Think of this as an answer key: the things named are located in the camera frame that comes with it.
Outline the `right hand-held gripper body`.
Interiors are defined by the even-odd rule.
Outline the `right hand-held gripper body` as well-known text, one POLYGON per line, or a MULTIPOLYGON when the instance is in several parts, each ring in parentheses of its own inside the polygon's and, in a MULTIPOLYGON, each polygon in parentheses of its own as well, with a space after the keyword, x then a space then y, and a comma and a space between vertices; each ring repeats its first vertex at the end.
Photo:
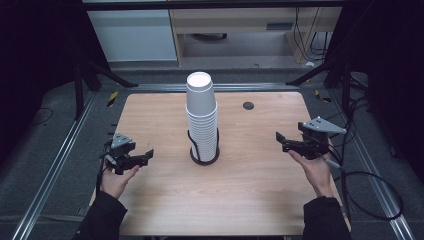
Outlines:
POLYGON ((321 117, 307 122, 299 122, 298 129, 302 132, 301 147, 298 153, 308 160, 316 159, 329 152, 329 134, 346 134, 341 128, 321 117))

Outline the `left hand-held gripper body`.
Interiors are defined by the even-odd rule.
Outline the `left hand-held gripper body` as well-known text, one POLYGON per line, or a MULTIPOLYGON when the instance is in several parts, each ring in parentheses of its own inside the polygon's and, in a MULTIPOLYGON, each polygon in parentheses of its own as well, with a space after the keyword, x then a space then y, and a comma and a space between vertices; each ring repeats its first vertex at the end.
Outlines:
POLYGON ((132 158, 129 152, 135 147, 136 143, 130 137, 116 133, 104 144, 101 158, 116 174, 122 175, 125 170, 131 169, 132 158))

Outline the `white cabinet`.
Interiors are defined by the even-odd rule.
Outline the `white cabinet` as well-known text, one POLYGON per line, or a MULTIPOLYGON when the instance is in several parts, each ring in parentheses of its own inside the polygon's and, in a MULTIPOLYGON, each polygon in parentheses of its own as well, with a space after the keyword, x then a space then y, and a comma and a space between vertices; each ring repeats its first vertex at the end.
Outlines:
POLYGON ((89 11, 108 62, 176 61, 167 10, 89 11))

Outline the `metal floor rail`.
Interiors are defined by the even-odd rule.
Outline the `metal floor rail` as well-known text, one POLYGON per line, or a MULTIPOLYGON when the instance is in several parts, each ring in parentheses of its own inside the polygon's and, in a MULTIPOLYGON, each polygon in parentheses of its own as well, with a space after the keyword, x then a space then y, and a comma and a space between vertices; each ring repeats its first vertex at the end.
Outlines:
POLYGON ((87 99, 83 102, 83 110, 81 115, 73 122, 68 131, 64 142, 62 143, 58 153, 56 154, 48 172, 46 173, 36 195, 31 204, 20 218, 11 240, 27 240, 34 228, 40 214, 50 196, 50 193, 60 176, 62 169, 73 149, 73 146, 81 132, 81 129, 92 109, 93 102, 98 93, 89 91, 87 99))
MULTIPOLYGON (((340 152, 337 154, 337 156, 338 160, 342 162, 340 185, 342 188, 343 201, 347 204, 346 210, 348 212, 348 216, 351 217, 353 210, 358 209, 367 216, 372 217, 374 220, 387 222, 391 226, 397 240, 417 240, 409 224, 407 223, 406 218, 403 215, 405 205, 402 196, 387 179, 381 176, 379 170, 373 162, 373 159, 368 153, 364 142, 357 132, 354 117, 348 117, 342 110, 342 96, 335 90, 330 90, 329 95, 334 100, 338 115, 340 116, 344 126, 347 128, 346 135, 343 137, 340 144, 337 145, 337 147, 340 148, 340 152), (361 163, 361 171, 353 171, 352 168, 348 166, 348 162, 346 161, 346 149, 348 147, 355 151, 356 159, 361 163), (374 210, 367 209, 364 204, 358 203, 352 197, 346 184, 347 176, 361 176, 363 179, 366 179, 369 182, 372 192, 374 193, 379 203, 379 207, 381 208, 381 214, 374 210)), ((355 113, 357 104, 361 101, 362 98, 351 101, 353 103, 353 113, 355 113)))
MULTIPOLYGON (((216 92, 280 92, 297 91, 298 86, 286 83, 218 83, 213 88, 216 92)), ((182 93, 187 90, 185 84, 139 84, 131 91, 142 93, 182 93)))

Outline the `black curtain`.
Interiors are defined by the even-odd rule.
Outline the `black curtain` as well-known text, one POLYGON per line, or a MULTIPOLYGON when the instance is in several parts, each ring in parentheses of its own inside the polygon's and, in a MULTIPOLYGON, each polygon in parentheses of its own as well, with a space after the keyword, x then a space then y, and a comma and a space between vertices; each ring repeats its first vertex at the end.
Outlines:
POLYGON ((359 0, 344 7, 331 52, 353 28, 351 69, 368 76, 381 127, 424 183, 424 0, 359 0))
POLYGON ((0 0, 0 166, 79 61, 109 67, 83 0, 0 0))

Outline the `black cup holder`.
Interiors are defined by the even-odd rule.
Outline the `black cup holder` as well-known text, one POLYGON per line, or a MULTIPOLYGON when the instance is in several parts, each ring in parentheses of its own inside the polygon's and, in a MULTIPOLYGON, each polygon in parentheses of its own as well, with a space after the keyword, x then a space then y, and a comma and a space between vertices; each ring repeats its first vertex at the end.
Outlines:
POLYGON ((215 163, 219 159, 219 156, 220 156, 219 143, 216 143, 216 147, 215 147, 213 157, 210 160, 203 161, 201 156, 200 156, 200 150, 199 150, 198 144, 191 137, 190 131, 187 131, 187 136, 188 136, 188 138, 189 138, 189 140, 192 144, 190 151, 189 151, 189 154, 190 154, 190 157, 191 157, 191 159, 194 163, 201 165, 201 166, 207 166, 207 165, 211 165, 211 164, 215 163))

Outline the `stack of white paper cups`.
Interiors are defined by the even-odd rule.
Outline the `stack of white paper cups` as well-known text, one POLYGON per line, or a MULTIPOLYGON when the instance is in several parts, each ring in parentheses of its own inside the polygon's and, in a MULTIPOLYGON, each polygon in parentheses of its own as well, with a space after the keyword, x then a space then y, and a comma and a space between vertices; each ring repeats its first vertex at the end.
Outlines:
POLYGON ((197 142, 203 161, 213 157, 219 143, 217 101, 211 76, 194 72, 186 81, 186 114, 191 137, 197 142))

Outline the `black metal stand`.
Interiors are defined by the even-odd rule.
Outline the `black metal stand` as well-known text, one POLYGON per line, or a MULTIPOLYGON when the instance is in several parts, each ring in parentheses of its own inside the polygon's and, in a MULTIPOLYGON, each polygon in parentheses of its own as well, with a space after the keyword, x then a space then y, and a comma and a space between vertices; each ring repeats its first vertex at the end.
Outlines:
POLYGON ((350 101, 351 89, 357 88, 359 90, 367 91, 368 85, 363 81, 360 81, 358 77, 353 74, 348 61, 338 62, 337 60, 328 60, 296 80, 287 82, 287 85, 299 86, 322 72, 327 73, 324 81, 324 86, 326 88, 334 88, 339 83, 342 84, 341 107, 346 115, 351 116, 353 113, 353 103, 350 101))
POLYGON ((76 113, 75 119, 78 120, 84 112, 84 94, 83 83, 86 83, 90 91, 97 91, 101 87, 100 80, 97 75, 103 75, 110 80, 118 83, 125 88, 135 88, 137 84, 131 83, 118 75, 114 74, 111 70, 93 62, 93 61, 80 61, 74 67, 74 84, 75 84, 75 101, 76 113))

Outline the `person's right hand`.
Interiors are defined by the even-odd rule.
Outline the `person's right hand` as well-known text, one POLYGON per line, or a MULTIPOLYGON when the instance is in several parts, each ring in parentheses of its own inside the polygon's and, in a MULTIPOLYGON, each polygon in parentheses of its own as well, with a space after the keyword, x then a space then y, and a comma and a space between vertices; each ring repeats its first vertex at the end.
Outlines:
POLYGON ((301 165, 317 197, 333 197, 330 183, 330 166, 325 156, 308 160, 293 150, 289 150, 288 154, 301 165))

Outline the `person's left hand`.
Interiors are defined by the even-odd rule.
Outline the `person's left hand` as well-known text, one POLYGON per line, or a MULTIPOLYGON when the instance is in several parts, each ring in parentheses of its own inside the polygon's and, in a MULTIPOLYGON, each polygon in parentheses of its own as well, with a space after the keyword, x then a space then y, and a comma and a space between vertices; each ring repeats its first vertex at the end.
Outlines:
POLYGON ((109 167, 104 166, 102 169, 100 190, 115 199, 119 199, 127 184, 137 174, 139 169, 140 167, 136 165, 130 170, 125 170, 122 175, 118 175, 115 174, 109 167))

